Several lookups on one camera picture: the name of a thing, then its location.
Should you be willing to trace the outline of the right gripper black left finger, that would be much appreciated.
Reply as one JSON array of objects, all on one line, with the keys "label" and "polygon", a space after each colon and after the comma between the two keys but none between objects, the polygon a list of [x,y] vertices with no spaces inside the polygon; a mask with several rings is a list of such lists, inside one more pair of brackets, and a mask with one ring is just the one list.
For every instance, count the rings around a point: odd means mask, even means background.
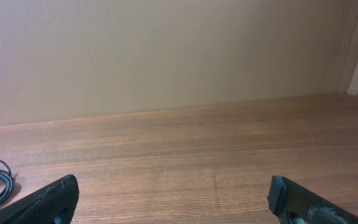
[{"label": "right gripper black left finger", "polygon": [[77,179],[68,174],[0,209],[0,224],[70,224],[78,200]]}]

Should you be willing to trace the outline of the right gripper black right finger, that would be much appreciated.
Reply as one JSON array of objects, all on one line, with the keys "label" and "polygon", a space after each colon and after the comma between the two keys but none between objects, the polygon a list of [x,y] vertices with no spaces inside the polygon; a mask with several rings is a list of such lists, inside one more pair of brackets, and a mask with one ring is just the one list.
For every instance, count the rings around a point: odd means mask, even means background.
[{"label": "right gripper black right finger", "polygon": [[281,224],[358,224],[358,216],[283,176],[272,177],[267,200]]}]

